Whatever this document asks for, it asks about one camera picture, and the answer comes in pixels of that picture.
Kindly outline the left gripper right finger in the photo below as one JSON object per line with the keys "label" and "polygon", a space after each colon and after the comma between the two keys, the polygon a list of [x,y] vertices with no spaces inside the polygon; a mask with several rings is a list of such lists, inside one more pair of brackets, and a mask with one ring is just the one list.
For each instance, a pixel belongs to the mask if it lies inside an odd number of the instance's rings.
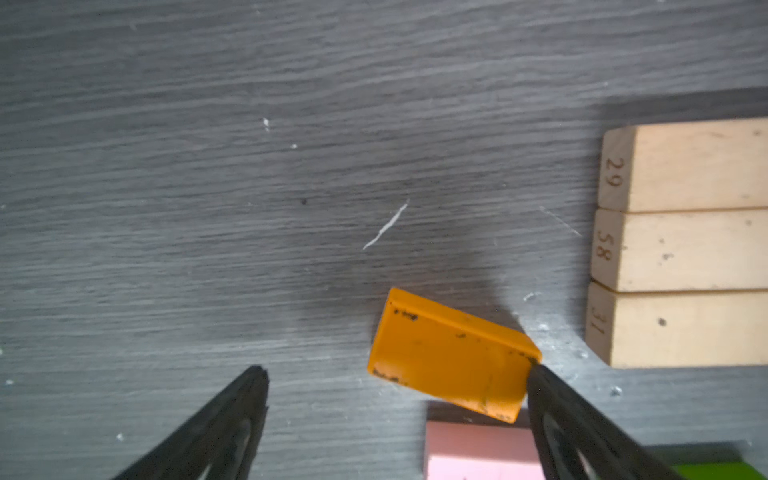
{"label": "left gripper right finger", "polygon": [[527,380],[528,412],[547,479],[679,479],[542,364]]}

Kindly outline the natural wood block front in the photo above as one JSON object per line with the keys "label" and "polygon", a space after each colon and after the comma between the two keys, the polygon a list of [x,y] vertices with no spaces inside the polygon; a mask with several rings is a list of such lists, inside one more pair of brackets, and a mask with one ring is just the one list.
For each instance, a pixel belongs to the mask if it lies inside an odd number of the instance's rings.
{"label": "natural wood block front", "polygon": [[765,366],[767,292],[588,287],[585,341],[617,369]]}

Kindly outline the natural wood block long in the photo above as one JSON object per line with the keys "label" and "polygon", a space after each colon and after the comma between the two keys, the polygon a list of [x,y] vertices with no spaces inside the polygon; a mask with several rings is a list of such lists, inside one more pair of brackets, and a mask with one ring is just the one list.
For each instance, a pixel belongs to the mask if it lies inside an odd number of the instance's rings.
{"label": "natural wood block long", "polygon": [[767,119],[607,131],[598,206],[625,213],[766,207]]}

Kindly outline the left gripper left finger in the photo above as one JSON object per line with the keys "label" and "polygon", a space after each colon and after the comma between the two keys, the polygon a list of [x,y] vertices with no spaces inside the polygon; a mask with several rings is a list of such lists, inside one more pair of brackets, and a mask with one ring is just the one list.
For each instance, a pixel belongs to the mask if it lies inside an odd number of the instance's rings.
{"label": "left gripper left finger", "polygon": [[268,412],[269,376],[251,366],[119,479],[246,479]]}

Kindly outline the orange wood block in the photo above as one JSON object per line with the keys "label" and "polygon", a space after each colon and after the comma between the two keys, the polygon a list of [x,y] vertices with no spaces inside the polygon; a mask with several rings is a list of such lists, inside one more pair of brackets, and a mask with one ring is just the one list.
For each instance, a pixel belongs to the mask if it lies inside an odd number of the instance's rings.
{"label": "orange wood block", "polygon": [[542,353],[526,334],[435,301],[389,291],[368,372],[499,421],[517,420]]}

